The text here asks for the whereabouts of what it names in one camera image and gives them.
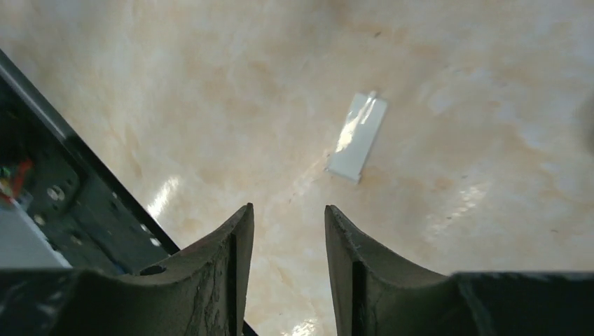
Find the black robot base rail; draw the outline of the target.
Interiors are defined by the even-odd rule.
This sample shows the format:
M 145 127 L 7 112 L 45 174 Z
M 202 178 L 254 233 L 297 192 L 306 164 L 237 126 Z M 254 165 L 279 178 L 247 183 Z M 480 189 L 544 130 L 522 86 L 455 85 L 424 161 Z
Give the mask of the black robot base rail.
M 63 265 L 105 274 L 134 274 L 179 251 L 7 55 L 1 221 L 22 221 Z

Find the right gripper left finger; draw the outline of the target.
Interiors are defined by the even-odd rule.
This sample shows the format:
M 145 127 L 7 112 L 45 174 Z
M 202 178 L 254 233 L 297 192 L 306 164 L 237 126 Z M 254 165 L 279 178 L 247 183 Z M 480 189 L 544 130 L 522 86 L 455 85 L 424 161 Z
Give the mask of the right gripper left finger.
M 246 204 L 138 274 L 1 271 L 2 335 L 241 335 L 254 243 Z

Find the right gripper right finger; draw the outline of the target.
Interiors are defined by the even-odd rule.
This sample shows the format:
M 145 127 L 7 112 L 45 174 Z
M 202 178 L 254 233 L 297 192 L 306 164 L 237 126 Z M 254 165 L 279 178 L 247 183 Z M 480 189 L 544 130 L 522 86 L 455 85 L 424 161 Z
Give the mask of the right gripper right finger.
M 339 335 L 592 335 L 590 272 L 458 272 L 393 252 L 338 207 L 324 213 Z

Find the white battery cover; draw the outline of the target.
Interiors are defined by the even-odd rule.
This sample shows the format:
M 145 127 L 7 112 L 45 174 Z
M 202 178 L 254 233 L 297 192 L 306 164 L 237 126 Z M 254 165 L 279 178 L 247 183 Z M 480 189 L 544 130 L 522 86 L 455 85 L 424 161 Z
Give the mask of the white battery cover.
M 358 183 L 388 103 L 376 91 L 357 93 L 348 108 L 326 171 Z

